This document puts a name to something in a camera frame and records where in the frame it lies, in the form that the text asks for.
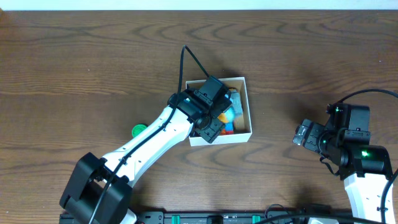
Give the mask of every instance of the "wooden table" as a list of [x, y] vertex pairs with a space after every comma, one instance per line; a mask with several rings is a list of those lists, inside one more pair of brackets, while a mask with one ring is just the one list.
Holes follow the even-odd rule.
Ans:
[[[214, 76], [246, 78], [253, 135], [176, 145], [140, 179], [134, 208], [349, 208], [343, 182], [292, 144], [294, 130], [304, 118], [325, 123], [326, 104], [352, 91], [397, 91], [397, 34], [395, 11], [5, 12], [0, 222], [57, 223], [77, 160], [130, 140], [177, 91], [183, 44]], [[204, 77], [187, 56], [183, 80]], [[348, 102], [371, 107], [371, 144], [388, 148], [397, 168], [398, 101], [368, 93]]]

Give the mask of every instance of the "green bottle cap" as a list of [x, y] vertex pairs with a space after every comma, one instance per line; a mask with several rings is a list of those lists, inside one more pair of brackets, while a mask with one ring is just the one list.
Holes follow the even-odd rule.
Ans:
[[148, 128], [148, 126], [144, 125], [144, 124], [137, 124], [132, 128], [131, 134], [132, 137], [135, 138], [137, 137], [137, 135], [139, 135], [139, 133], [143, 132], [143, 130], [145, 130], [146, 128]]

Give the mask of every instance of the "black cable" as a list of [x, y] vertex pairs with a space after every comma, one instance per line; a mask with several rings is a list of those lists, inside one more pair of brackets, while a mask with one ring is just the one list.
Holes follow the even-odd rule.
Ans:
[[398, 94], [397, 94], [397, 93], [394, 93], [393, 91], [380, 90], [380, 89], [367, 89], [367, 90], [359, 90], [359, 91], [356, 91], [356, 92], [354, 92], [354, 93], [352, 93], [352, 94], [350, 94], [350, 95], [347, 95], [347, 96], [343, 97], [341, 100], [337, 101], [337, 103], [342, 103], [342, 102], [344, 102], [345, 100], [347, 100], [348, 98], [350, 98], [350, 97], [352, 97], [352, 96], [355, 96], [355, 95], [358, 95], [358, 94], [360, 94], [360, 93], [368, 93], [368, 92], [385, 93], [385, 94], [389, 94], [389, 95], [391, 95], [391, 96], [394, 96], [394, 97], [398, 98]]
[[209, 73], [206, 72], [205, 68], [203, 68], [203, 66], [201, 65], [201, 63], [199, 62], [199, 60], [194, 56], [194, 54], [192, 53], [192, 51], [186, 46], [184, 45], [185, 49], [189, 52], [189, 54], [193, 57], [193, 59], [197, 62], [197, 64], [199, 65], [200, 69], [203, 71], [203, 73], [209, 77]]
[[333, 169], [331, 168], [330, 164], [327, 162], [324, 162], [323, 160], [326, 159], [325, 157], [321, 157], [319, 158], [319, 162], [321, 162], [322, 164], [326, 165], [326, 167], [328, 168], [328, 170], [331, 172], [331, 174], [333, 174], [335, 177], [338, 177], [340, 175], [340, 170], [333, 172]]
[[[181, 51], [181, 58], [180, 58], [180, 77], [178, 79], [178, 90], [177, 90], [177, 96], [176, 99], [178, 100], [180, 93], [181, 93], [181, 87], [182, 87], [182, 71], [183, 71], [183, 60], [184, 60], [184, 51], [185, 49], [190, 53], [190, 55], [193, 57], [193, 59], [195, 59], [195, 61], [197, 62], [197, 64], [199, 65], [199, 67], [202, 69], [202, 71], [205, 73], [205, 75], [207, 77], [209, 77], [209, 74], [206, 72], [206, 70], [203, 68], [203, 66], [200, 64], [200, 62], [198, 61], [198, 59], [194, 56], [194, 54], [191, 52], [191, 50], [184, 45], [182, 47], [182, 51]], [[160, 128], [158, 128], [156, 131], [154, 131], [151, 135], [149, 135], [148, 137], [146, 137], [144, 140], [142, 140], [140, 143], [138, 143], [133, 149], [131, 149], [131, 151], [129, 151], [125, 156], [122, 157], [122, 159], [120, 160], [119, 164], [116, 166], [115, 170], [113, 170], [109, 180], [107, 181], [107, 183], [104, 186], [104, 189], [101, 193], [101, 195], [99, 196], [98, 202], [94, 208], [93, 214], [91, 214], [90, 220], [88, 222], [88, 224], [92, 224], [94, 221], [94, 217], [98, 212], [98, 208], [101, 205], [101, 202], [103, 201], [106, 191], [108, 190], [109, 186], [111, 185], [112, 180], [114, 179], [115, 175], [118, 173], [119, 169], [121, 168], [121, 166], [123, 164], [126, 163], [126, 161], [129, 159], [129, 157], [138, 149], [140, 148], [143, 144], [145, 144], [147, 141], [149, 141], [151, 138], [153, 138], [157, 133], [159, 133], [161, 130], [166, 128], [166, 125], [168, 125], [168, 123], [170, 122], [170, 120], [173, 118], [173, 115], [175, 113], [175, 110], [177, 109], [177, 104], [175, 104], [175, 106], [173, 107], [172, 112], [170, 113], [169, 118], [167, 118], [166, 122], [164, 122]]]
[[291, 214], [291, 215], [278, 215], [272, 218], [266, 218], [263, 221], [256, 222], [255, 224], [265, 224], [270, 223], [277, 220], [288, 219], [288, 218], [329, 218], [334, 219], [341, 222], [346, 223], [363, 223], [363, 224], [382, 224], [379, 222], [366, 220], [363, 218], [354, 218], [354, 217], [343, 217], [339, 215], [324, 215], [324, 214]]
[[265, 216], [266, 219], [268, 218], [268, 212], [269, 212], [269, 210], [270, 210], [272, 207], [275, 207], [275, 206], [282, 207], [282, 209], [283, 209], [287, 214], [289, 214], [289, 212], [287, 211], [287, 209], [286, 209], [283, 205], [280, 205], [280, 204], [272, 204], [272, 205], [270, 205], [270, 206], [267, 208], [267, 210], [264, 212], [264, 216]]
[[386, 186], [384, 187], [384, 190], [383, 190], [383, 194], [381, 195], [380, 208], [377, 208], [377, 210], [380, 211], [380, 213], [381, 213], [381, 222], [382, 223], [386, 223], [386, 210], [387, 210], [387, 208], [386, 208], [386, 198], [387, 198], [387, 193], [388, 193], [392, 183], [397, 178], [397, 176], [398, 176], [398, 169], [396, 170], [396, 172], [392, 176], [391, 180], [389, 180], [386, 183]]

